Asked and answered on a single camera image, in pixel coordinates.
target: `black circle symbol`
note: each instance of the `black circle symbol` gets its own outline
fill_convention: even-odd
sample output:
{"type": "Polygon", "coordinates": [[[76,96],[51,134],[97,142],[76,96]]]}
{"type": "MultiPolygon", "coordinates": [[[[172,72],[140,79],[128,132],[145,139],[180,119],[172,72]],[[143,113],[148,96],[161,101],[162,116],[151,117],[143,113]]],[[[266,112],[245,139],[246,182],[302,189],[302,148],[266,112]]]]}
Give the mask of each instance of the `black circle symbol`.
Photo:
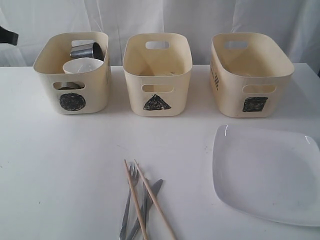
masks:
{"type": "Polygon", "coordinates": [[[60,96],[60,105],[67,111],[79,111],[86,106],[86,100],[83,96],[71,92],[60,96]]]}

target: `wooden chopstick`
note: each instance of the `wooden chopstick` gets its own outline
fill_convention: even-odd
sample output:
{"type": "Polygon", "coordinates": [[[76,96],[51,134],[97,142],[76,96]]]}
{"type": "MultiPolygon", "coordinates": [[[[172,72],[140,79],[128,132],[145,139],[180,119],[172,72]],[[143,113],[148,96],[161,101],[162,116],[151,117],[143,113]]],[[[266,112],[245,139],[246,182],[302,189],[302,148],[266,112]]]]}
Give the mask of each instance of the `wooden chopstick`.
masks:
{"type": "Polygon", "coordinates": [[[129,183],[130,190],[131,190],[131,193],[132,193],[132,196],[133,196],[133,200],[134,200],[135,210],[136,210],[136,213],[138,214],[138,219],[139,219],[139,223],[140,223],[140,226],[141,226],[142,235],[143,235],[144,240],[148,240],[148,235],[147,235],[146,227],[145,227],[145,224],[144,224],[144,219],[142,218],[142,215],[141,215],[141,212],[140,212],[136,190],[135,190],[135,187],[132,184],[131,175],[129,173],[129,169],[128,169],[128,165],[127,165],[127,161],[126,160],[124,160],[124,165],[125,165],[125,169],[126,169],[126,177],[128,178],[128,183],[129,183]]]}
{"type": "Polygon", "coordinates": [[[139,171],[139,174],[140,174],[140,176],[141,176],[141,179],[142,179],[142,181],[143,181],[146,189],[148,190],[148,193],[149,193],[149,195],[150,195],[150,197],[151,197],[151,199],[152,199],[152,201],[153,201],[153,204],[155,205],[156,209],[157,209],[158,212],[160,213],[160,215],[161,215],[161,217],[162,217],[162,219],[163,219],[166,227],[168,228],[168,230],[169,230],[169,232],[170,232],[170,235],[171,235],[172,239],[176,240],[177,238],[176,238],[176,236],[175,236],[174,230],[171,228],[169,222],[168,222],[167,219],[166,219],[166,216],[165,216],[164,212],[161,210],[161,207],[160,207],[160,205],[159,205],[159,203],[158,203],[158,201],[157,201],[157,198],[156,198],[156,196],[154,195],[154,193],[152,192],[151,187],[149,186],[147,179],[145,178],[144,174],[142,173],[142,171],[141,171],[141,169],[140,169],[137,161],[134,160],[134,162],[135,162],[136,167],[137,167],[137,169],[138,169],[138,171],[139,171]]]}

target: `stainless steel cup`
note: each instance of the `stainless steel cup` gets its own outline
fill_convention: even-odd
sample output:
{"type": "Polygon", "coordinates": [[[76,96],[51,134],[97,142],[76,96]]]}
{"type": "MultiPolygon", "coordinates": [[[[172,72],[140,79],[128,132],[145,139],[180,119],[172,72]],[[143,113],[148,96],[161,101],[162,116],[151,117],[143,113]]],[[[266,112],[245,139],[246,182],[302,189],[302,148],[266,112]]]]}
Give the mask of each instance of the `stainless steel cup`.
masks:
{"type": "Polygon", "coordinates": [[[93,58],[104,60],[104,53],[97,42],[73,46],[71,48],[70,57],[72,59],[93,58]]]}

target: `metal fork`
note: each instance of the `metal fork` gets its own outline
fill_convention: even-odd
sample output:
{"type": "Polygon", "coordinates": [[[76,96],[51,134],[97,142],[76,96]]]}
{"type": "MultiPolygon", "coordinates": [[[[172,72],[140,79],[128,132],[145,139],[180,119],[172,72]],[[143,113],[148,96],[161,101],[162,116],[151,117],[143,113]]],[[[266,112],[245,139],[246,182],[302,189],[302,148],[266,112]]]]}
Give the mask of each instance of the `metal fork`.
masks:
{"type": "MultiPolygon", "coordinates": [[[[139,181],[139,172],[138,172],[138,169],[136,168],[135,164],[133,164],[133,167],[132,167],[132,163],[130,163],[129,172],[131,175],[132,185],[135,187],[139,181]]],[[[124,210],[124,215],[123,215],[123,220],[122,220],[122,227],[121,227],[120,235],[119,235],[119,240],[126,239],[126,230],[127,230],[127,224],[128,224],[130,198],[131,198],[131,190],[129,188],[128,198],[126,199],[126,205],[125,205],[125,210],[124,210]]]]}

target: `black triangle symbol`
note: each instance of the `black triangle symbol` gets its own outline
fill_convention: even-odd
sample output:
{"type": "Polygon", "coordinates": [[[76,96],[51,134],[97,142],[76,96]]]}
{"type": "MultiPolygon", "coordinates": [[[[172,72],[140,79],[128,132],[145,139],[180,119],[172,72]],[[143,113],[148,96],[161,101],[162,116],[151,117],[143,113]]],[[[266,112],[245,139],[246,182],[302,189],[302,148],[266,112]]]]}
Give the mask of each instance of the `black triangle symbol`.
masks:
{"type": "Polygon", "coordinates": [[[153,95],[144,105],[143,110],[167,110],[171,107],[157,94],[153,95]]]}

